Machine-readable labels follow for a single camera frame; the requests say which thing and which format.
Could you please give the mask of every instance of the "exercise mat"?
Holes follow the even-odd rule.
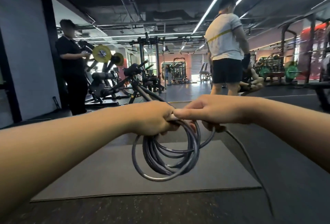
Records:
[[[171,149],[187,148],[187,143],[182,142],[164,145]],[[200,158],[192,171],[167,182],[153,182],[140,176],[134,169],[131,152],[131,145],[103,147],[31,201],[260,187],[221,141],[212,141],[201,149]],[[147,165],[140,144],[137,145],[136,157],[147,175],[161,176]],[[175,162],[166,157],[163,160]]]

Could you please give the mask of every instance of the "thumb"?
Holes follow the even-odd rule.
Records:
[[[205,120],[203,109],[175,109],[173,114],[181,120]]]

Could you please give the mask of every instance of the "yellow weight plate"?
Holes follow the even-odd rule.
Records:
[[[111,62],[113,62],[116,66],[124,65],[124,56],[121,53],[114,53]]]
[[[111,60],[111,51],[105,45],[97,45],[93,49],[93,57],[98,62],[107,63]]]

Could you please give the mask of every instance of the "white t-shirt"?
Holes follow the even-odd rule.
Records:
[[[233,30],[241,26],[241,21],[235,14],[220,14],[213,20],[205,33],[212,60],[243,59],[240,45],[233,35]]]

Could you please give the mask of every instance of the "air vent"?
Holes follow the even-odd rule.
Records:
[[[157,26],[148,26],[145,27],[145,31],[157,31],[158,27]]]

